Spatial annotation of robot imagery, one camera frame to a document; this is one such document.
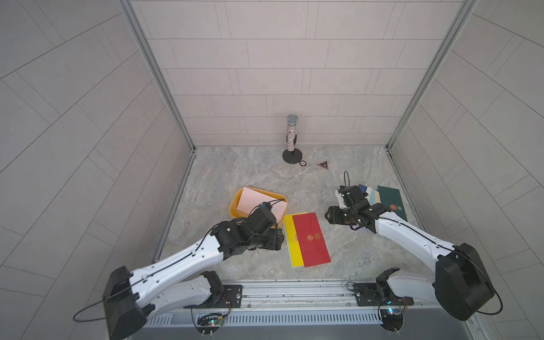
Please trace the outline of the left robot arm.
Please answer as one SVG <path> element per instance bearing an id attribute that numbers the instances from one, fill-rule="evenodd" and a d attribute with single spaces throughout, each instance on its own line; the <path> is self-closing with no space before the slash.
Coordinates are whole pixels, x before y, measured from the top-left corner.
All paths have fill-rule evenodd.
<path id="1" fill-rule="evenodd" d="M 246 218 L 214 225 L 194 245 L 153 263 L 114 270 L 102 303 L 110 339 L 126 339 L 151 317 L 179 308 L 215 307 L 225 291 L 211 266 L 246 251 L 278 251 L 285 239 L 271 205 L 262 203 Z"/>

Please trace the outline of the yellow storage tray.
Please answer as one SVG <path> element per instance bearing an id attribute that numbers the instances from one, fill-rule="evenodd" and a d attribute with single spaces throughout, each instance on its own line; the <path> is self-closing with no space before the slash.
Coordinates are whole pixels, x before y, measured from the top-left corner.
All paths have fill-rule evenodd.
<path id="1" fill-rule="evenodd" d="M 269 202 L 271 212 L 276 217 L 277 225 L 280 227 L 285 218 L 288 201 L 284 195 L 276 194 L 258 188 L 245 186 L 240 189 L 229 207 L 229 213 L 233 218 L 247 218 L 259 205 Z"/>

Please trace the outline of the yellow envelope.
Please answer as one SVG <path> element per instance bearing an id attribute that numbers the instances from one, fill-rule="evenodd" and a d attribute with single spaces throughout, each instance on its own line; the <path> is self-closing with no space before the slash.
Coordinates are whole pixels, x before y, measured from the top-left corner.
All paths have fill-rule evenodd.
<path id="1" fill-rule="evenodd" d="M 304 267 L 304 260 L 300 249 L 300 243 L 298 241 L 295 223 L 293 215 L 286 215 L 284 222 L 284 230 L 287 236 L 287 245 L 290 255 L 290 263 L 293 268 Z"/>

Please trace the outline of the light green envelope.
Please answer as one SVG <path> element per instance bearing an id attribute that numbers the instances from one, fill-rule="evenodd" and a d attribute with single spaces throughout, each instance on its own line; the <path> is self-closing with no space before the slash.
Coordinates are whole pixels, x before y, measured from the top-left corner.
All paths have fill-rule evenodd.
<path id="1" fill-rule="evenodd" d="M 288 249 L 288 259 L 289 259 L 291 268 L 293 268 L 293 262 L 292 262 L 292 259 L 291 259 L 290 245 L 289 245 L 289 238 L 288 238 L 288 227 L 286 225 L 286 218 L 284 218 L 284 220 L 283 220 L 283 231 L 284 231 L 285 236 L 286 236 L 286 246 L 287 246 L 287 249 Z"/>

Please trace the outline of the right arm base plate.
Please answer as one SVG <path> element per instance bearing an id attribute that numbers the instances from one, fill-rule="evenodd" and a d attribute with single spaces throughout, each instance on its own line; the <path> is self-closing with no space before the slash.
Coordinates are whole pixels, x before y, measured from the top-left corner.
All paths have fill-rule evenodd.
<path id="1" fill-rule="evenodd" d="M 415 304 L 412 297 L 395 296 L 389 288 L 378 283 L 347 283 L 347 288 L 355 295 L 359 307 L 409 307 Z"/>

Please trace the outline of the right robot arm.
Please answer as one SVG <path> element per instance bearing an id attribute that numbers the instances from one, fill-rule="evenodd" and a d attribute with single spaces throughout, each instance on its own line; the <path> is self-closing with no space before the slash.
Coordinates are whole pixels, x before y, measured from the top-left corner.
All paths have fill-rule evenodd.
<path id="1" fill-rule="evenodd" d="M 426 300 L 466 321 L 499 295 L 474 247 L 454 245 L 430 235 L 400 217 L 399 205 L 370 203 L 359 186 L 340 186 L 335 195 L 339 204 L 329 207 L 324 215 L 330 224 L 345 225 L 353 231 L 365 229 L 387 238 L 433 272 L 425 276 L 390 268 L 377 277 L 372 288 L 355 285 L 357 296 L 375 298 L 379 307 L 407 304 L 412 298 Z"/>

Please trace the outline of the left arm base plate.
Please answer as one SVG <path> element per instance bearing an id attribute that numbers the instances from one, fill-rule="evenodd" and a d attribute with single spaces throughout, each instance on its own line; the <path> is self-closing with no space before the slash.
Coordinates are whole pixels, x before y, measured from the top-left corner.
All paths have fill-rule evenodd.
<path id="1" fill-rule="evenodd" d="M 211 296 L 205 303 L 198 306 L 205 308 L 240 308 L 242 304 L 243 285 L 226 285 L 221 296 Z"/>

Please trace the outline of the red envelope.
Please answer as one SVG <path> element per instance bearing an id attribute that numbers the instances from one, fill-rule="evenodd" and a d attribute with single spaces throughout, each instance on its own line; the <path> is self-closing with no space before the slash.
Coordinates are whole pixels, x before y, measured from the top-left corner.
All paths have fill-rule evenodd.
<path id="1" fill-rule="evenodd" d="M 317 214 L 306 213 L 293 216 L 297 240 L 305 267 L 331 263 Z"/>

